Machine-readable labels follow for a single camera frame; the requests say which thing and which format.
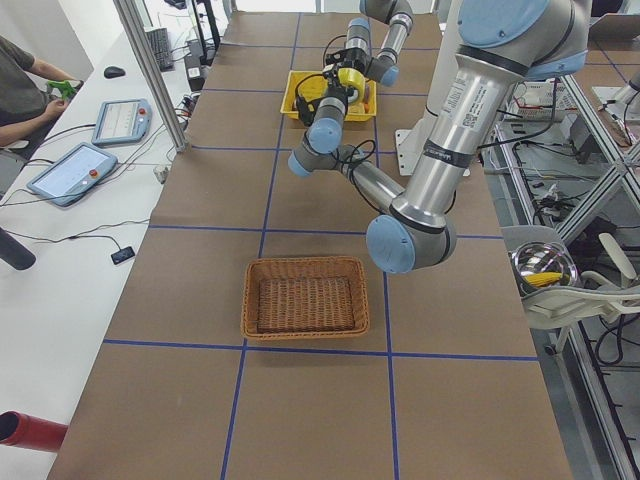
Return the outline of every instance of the metal bowl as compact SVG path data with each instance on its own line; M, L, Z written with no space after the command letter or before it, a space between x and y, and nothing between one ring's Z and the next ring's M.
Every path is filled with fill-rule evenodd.
M554 285L573 286L578 283L578 268L564 245L528 242L511 253L511 260L524 293L537 290L537 287L527 282L527 276L536 273L561 273L562 277Z

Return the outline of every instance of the hand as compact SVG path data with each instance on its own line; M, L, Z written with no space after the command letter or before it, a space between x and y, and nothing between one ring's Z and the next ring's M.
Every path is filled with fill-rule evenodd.
M56 120L64 113L68 106L69 102L65 102L64 100L52 100L47 105L43 115L47 120Z

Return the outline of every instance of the brown tray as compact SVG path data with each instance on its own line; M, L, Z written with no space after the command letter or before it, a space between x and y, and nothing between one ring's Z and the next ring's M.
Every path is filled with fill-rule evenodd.
M242 334L259 340L343 338L369 329L355 257L263 258L245 275Z

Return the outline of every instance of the yellow plastic container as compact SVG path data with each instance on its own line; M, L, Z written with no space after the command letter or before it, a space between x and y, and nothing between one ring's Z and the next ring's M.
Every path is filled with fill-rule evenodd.
M287 89L284 92L284 98L282 99L282 105L280 106L280 113L284 113L289 118L298 118L298 111L294 108L296 98L296 86L309 75L313 75L320 72L304 72L300 70L289 71L289 78L287 79ZM327 81L322 77L313 77L302 84L299 89L299 93L307 99L308 102L320 98L327 87ZM367 87L369 88L369 95L366 102L361 102L356 105L349 105L347 116L345 121L347 122L365 122L372 117L376 116L377 103L376 103L376 82L371 80L367 81Z

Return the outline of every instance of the black mouse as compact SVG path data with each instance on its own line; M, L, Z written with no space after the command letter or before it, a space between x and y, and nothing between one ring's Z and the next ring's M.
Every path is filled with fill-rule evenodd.
M110 66L104 69L104 78L116 78L125 75L125 71L120 67Z

